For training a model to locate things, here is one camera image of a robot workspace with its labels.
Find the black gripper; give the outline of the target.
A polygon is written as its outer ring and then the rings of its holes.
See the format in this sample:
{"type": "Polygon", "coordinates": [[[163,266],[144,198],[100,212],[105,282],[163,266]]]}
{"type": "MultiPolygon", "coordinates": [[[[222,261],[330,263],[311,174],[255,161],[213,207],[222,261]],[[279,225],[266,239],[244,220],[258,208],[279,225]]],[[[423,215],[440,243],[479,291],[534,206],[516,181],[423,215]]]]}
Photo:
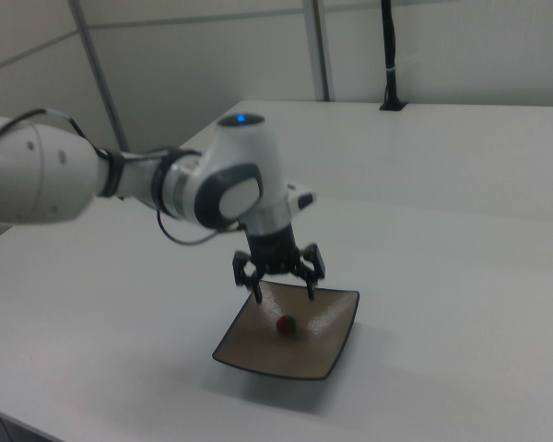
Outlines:
{"type": "Polygon", "coordinates": [[[319,247],[311,243],[299,250],[291,224],[267,235],[246,233],[250,254],[236,250],[232,259],[237,286],[251,290],[257,304],[263,302],[260,281],[264,274],[292,273],[306,284],[309,300],[325,278],[325,264],[319,247]]]}

